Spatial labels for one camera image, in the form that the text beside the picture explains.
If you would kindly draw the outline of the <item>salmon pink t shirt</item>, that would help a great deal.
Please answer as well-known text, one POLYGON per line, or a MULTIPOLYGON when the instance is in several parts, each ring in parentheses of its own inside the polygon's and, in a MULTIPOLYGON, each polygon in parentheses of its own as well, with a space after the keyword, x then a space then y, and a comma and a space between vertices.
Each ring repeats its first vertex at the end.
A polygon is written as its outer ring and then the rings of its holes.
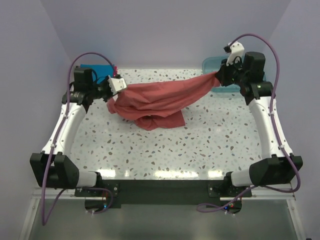
POLYGON ((185 80, 130 84, 108 100, 107 108, 146 131, 183 127, 182 109, 220 85, 214 72, 185 80))

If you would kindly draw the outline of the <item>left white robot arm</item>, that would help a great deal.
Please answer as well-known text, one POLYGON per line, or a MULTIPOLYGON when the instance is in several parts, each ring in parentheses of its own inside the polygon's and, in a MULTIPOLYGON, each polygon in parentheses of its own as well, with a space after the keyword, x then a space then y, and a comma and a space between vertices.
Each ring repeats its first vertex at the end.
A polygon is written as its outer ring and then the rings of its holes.
POLYGON ((38 185, 42 188, 76 189, 86 187, 92 196, 104 190, 101 175, 96 171, 81 171, 71 160, 71 148, 78 128, 94 100, 107 102, 127 88, 118 74, 106 76, 98 82, 95 71, 88 67, 76 67, 74 81, 68 84, 62 97, 57 124, 41 152, 33 153, 30 165, 38 185))

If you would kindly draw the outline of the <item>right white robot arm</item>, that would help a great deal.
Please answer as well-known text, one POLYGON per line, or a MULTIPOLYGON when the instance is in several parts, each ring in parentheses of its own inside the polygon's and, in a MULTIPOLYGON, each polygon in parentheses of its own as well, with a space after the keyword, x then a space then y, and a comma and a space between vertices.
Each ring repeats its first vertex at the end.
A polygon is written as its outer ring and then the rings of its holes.
POLYGON ((261 160, 248 169, 227 173, 223 192, 235 196, 241 187, 288 184, 303 166, 294 155, 279 120, 273 84, 264 80, 265 55, 260 52, 231 53, 222 60, 215 77, 221 86, 237 85, 252 113, 261 144, 261 160))

